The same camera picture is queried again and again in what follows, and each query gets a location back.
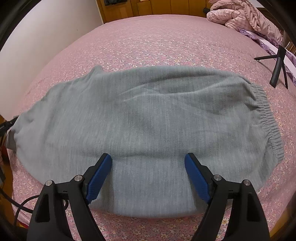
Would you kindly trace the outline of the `wooden wardrobe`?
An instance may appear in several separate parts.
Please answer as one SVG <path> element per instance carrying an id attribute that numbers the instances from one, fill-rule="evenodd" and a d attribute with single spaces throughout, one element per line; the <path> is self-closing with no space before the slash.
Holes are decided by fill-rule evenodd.
<path id="1" fill-rule="evenodd" d="M 103 23 L 146 15 L 191 15 L 206 17 L 211 4 L 207 0 L 188 1 L 97 1 Z"/>

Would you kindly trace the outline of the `pink quilted comforter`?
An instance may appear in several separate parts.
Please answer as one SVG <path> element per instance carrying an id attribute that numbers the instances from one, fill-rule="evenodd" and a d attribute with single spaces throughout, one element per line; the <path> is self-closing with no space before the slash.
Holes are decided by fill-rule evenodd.
<path id="1" fill-rule="evenodd" d="M 260 33 L 275 45 L 282 44 L 283 36 L 278 27 L 267 19 L 250 1 L 209 1 L 207 20 L 239 31 Z"/>

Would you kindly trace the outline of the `purple ruffled pillow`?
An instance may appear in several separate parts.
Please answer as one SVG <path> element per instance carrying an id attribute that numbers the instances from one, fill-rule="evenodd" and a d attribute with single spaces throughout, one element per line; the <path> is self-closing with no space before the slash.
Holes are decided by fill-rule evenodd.
<path id="1" fill-rule="evenodd" d="M 247 31 L 245 29 L 239 29 L 239 32 L 253 41 L 257 42 L 261 48 L 263 48 L 266 52 L 268 52 L 270 55 L 275 55 L 278 52 L 278 47 L 273 45 L 271 42 L 267 41 L 263 37 L 260 37 L 259 35 Z M 284 59 L 285 68 L 287 71 L 288 76 L 293 82 L 293 85 L 295 85 L 295 56 L 292 52 L 286 51 L 285 59 Z"/>

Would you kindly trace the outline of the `black mini tripod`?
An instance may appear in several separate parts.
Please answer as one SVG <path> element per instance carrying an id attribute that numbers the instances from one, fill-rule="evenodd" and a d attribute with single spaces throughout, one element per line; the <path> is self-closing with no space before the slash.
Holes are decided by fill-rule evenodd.
<path id="1" fill-rule="evenodd" d="M 270 79 L 269 84 L 273 87 L 276 88 L 277 83 L 278 83 L 278 78 L 280 76 L 280 72 L 281 70 L 283 71 L 283 75 L 284 75 L 284 80 L 285 80 L 285 87 L 286 89 L 288 89 L 288 81 L 287 81 L 287 72 L 285 70 L 285 64 L 284 64 L 284 59 L 285 59 L 285 54 L 286 54 L 286 49 L 279 45 L 278 47 L 278 51 L 275 55 L 269 55 L 269 56 L 262 56 L 262 57 L 255 57 L 254 59 L 256 61 L 260 61 L 260 60 L 266 60 L 266 59 L 276 59 L 276 64 L 275 67 L 273 69 L 273 73 Z"/>

